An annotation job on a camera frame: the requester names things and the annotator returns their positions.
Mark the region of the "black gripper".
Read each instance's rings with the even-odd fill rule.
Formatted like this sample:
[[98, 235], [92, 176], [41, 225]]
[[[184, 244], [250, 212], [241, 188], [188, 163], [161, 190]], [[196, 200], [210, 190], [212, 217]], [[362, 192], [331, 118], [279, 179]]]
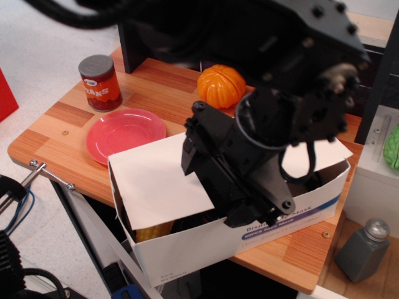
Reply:
[[289, 145], [293, 104], [257, 90], [238, 103], [234, 116], [202, 101], [192, 111], [181, 168], [185, 176], [196, 174], [224, 224], [273, 226], [292, 214], [296, 205], [280, 174], [279, 154]]

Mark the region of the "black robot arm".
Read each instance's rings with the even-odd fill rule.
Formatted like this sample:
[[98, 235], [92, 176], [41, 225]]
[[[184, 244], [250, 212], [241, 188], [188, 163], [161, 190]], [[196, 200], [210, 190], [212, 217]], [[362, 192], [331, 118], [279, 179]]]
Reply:
[[229, 227], [274, 225], [295, 205], [289, 183], [314, 172], [317, 140], [347, 129], [358, 74], [370, 59], [338, 1], [31, 1], [79, 29], [117, 24], [127, 71], [151, 57], [236, 69], [254, 87], [229, 117], [195, 102], [181, 166], [195, 173]]

